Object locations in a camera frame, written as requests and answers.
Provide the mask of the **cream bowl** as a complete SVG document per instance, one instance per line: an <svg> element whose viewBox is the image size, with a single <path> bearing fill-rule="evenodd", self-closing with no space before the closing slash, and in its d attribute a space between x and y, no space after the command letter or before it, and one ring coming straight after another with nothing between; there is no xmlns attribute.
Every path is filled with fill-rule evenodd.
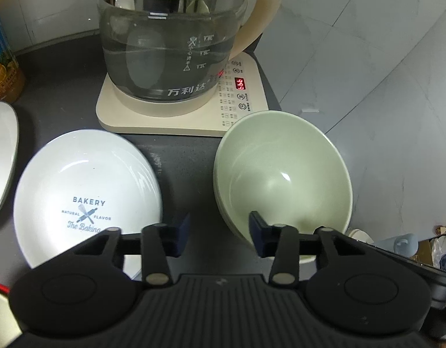
<svg viewBox="0 0 446 348"><path fill-rule="evenodd" d="M255 112L224 134L213 165L218 209L232 233L253 247L249 215L312 234L345 233L352 183L339 150L308 121L280 111Z"/></svg>
<svg viewBox="0 0 446 348"><path fill-rule="evenodd" d="M22 331L10 309L8 298L0 293L0 348L7 347Z"/></svg>

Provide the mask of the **white Bakery print plate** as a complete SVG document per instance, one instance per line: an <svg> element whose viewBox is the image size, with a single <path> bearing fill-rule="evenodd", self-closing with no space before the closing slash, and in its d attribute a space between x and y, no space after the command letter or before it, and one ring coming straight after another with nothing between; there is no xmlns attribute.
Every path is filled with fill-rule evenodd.
<svg viewBox="0 0 446 348"><path fill-rule="evenodd" d="M32 268L110 228L159 223L162 198L146 156L117 134L77 130L42 147L20 177L14 230Z"/></svg>

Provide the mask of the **white Sweet print plate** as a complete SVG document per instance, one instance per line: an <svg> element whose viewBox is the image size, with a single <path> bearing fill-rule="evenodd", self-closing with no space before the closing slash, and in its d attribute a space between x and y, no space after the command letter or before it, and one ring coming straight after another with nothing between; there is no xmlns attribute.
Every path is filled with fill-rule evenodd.
<svg viewBox="0 0 446 348"><path fill-rule="evenodd" d="M19 122L14 108L0 102L0 209L12 181L19 146Z"/></svg>

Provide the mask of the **red and black bowl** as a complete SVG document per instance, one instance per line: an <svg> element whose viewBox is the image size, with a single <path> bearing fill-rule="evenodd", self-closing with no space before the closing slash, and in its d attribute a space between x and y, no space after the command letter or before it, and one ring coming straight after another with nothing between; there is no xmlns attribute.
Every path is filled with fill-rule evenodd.
<svg viewBox="0 0 446 348"><path fill-rule="evenodd" d="M0 294L1 295L8 297L9 292L10 292L9 287L0 284Z"/></svg>

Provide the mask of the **cardboard box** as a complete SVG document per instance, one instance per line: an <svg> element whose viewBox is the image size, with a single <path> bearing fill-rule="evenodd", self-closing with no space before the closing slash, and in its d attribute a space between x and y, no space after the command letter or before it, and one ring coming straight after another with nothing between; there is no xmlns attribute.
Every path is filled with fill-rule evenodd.
<svg viewBox="0 0 446 348"><path fill-rule="evenodd" d="M437 236L420 242L418 254L423 264L446 272L446 228L436 229Z"/></svg>

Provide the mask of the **glass electric kettle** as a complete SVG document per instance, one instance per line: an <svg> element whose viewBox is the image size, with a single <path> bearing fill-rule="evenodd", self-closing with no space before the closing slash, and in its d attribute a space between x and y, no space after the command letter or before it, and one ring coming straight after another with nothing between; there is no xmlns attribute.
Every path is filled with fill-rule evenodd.
<svg viewBox="0 0 446 348"><path fill-rule="evenodd" d="M184 102L215 87L282 0L98 0L107 74L122 93Z"/></svg>

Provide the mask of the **orange juice bottle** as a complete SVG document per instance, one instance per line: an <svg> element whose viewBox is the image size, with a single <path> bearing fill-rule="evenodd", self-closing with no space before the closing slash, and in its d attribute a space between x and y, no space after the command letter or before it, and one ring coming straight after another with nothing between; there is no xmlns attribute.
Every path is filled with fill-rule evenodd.
<svg viewBox="0 0 446 348"><path fill-rule="evenodd" d="M0 20L0 101L14 103L26 84L25 75L12 52Z"/></svg>

